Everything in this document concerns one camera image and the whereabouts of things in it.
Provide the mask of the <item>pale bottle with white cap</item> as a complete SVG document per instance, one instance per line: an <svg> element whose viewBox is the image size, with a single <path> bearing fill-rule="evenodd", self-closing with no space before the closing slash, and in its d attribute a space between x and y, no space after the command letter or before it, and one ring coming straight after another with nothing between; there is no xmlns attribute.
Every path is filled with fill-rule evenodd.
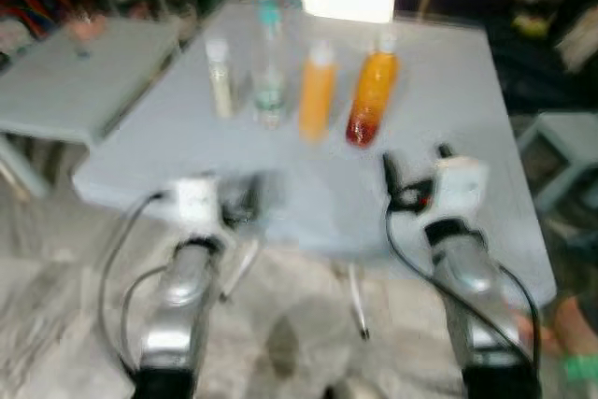
<svg viewBox="0 0 598 399"><path fill-rule="evenodd" d="M235 84L228 41L223 37L210 37L205 46L215 113L222 119L231 119L235 116Z"/></svg>

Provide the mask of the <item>large white table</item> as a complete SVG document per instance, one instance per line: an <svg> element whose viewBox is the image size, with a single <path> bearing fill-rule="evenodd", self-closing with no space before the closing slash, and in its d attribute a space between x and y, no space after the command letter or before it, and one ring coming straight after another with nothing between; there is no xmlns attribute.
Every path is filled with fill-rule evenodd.
<svg viewBox="0 0 598 399"><path fill-rule="evenodd" d="M86 157L73 177L78 195L96 206L129 208L176 178L265 172L277 195L263 219L270 244L320 255L385 255L381 152L396 156L402 176L414 178L446 144L490 168L478 227L537 304L550 302L557 284L486 33L460 24L338 21L300 9L283 11L281 27L291 86L312 43L335 46L335 116L323 141L306 142L294 117L264 127L249 106L231 119L215 114L206 41L227 41L240 82L255 69L261 47L257 7L227 3ZM359 149L346 141L345 122L364 55L380 35L396 37L400 74L375 143Z"/></svg>

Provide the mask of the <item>green cloth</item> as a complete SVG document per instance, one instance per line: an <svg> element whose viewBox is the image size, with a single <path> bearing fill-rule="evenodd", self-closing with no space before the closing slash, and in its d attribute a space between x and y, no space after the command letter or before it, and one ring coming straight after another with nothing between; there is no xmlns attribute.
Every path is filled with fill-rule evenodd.
<svg viewBox="0 0 598 399"><path fill-rule="evenodd" d="M571 385L598 385L598 353L567 353L561 356L561 368Z"/></svg>

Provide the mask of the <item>clear bottle with teal cap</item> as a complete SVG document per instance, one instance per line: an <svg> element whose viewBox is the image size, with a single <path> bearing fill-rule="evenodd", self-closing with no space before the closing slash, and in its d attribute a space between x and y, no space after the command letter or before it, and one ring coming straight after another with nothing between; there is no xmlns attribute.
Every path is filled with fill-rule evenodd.
<svg viewBox="0 0 598 399"><path fill-rule="evenodd" d="M286 74L283 67L282 14L277 0L258 2L260 39L255 49L251 75L250 102L255 118L274 129L285 116Z"/></svg>

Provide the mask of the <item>small yellow object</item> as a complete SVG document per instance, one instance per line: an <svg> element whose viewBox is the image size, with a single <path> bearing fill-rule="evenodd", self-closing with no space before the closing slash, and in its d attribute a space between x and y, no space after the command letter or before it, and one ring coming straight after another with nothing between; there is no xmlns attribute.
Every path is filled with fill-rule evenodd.
<svg viewBox="0 0 598 399"><path fill-rule="evenodd" d="M547 16L517 15L512 20L512 27L521 36L544 39L549 36L551 29L551 18Z"/></svg>

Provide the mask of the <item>light blue stool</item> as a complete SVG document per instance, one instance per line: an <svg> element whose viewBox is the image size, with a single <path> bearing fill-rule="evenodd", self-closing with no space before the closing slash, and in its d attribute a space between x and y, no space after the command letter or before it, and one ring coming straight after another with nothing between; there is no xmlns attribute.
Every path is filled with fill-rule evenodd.
<svg viewBox="0 0 598 399"><path fill-rule="evenodd" d="M593 112L538 114L517 138L520 152L544 138L565 160L565 168L534 196L535 211L547 214L581 176L598 167L597 116Z"/></svg>

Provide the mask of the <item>person's bare foot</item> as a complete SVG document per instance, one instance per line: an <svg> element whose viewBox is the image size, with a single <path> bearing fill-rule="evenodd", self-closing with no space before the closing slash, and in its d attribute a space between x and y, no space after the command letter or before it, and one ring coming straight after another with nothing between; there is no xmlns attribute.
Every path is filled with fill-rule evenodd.
<svg viewBox="0 0 598 399"><path fill-rule="evenodd" d="M533 343L534 331L541 335L543 355L597 356L598 355L598 298L594 293L564 297L557 302L550 318L541 318L533 326L529 315L517 313L516 323L520 338Z"/></svg>

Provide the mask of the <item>small grey table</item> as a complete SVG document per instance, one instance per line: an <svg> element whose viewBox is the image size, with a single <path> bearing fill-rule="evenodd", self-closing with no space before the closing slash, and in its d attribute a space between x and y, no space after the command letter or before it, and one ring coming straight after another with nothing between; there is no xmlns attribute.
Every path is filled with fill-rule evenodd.
<svg viewBox="0 0 598 399"><path fill-rule="evenodd" d="M107 20L101 35L76 41L60 31L0 73L0 133L93 146L178 48L175 21Z"/></svg>

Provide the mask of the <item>orange and red juice bottle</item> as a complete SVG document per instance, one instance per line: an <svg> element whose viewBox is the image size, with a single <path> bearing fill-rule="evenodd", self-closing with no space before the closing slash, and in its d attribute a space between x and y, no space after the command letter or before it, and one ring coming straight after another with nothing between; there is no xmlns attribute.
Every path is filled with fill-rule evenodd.
<svg viewBox="0 0 598 399"><path fill-rule="evenodd" d="M363 59L346 127L351 146L363 149L375 142L401 67L397 41L393 32L380 33Z"/></svg>

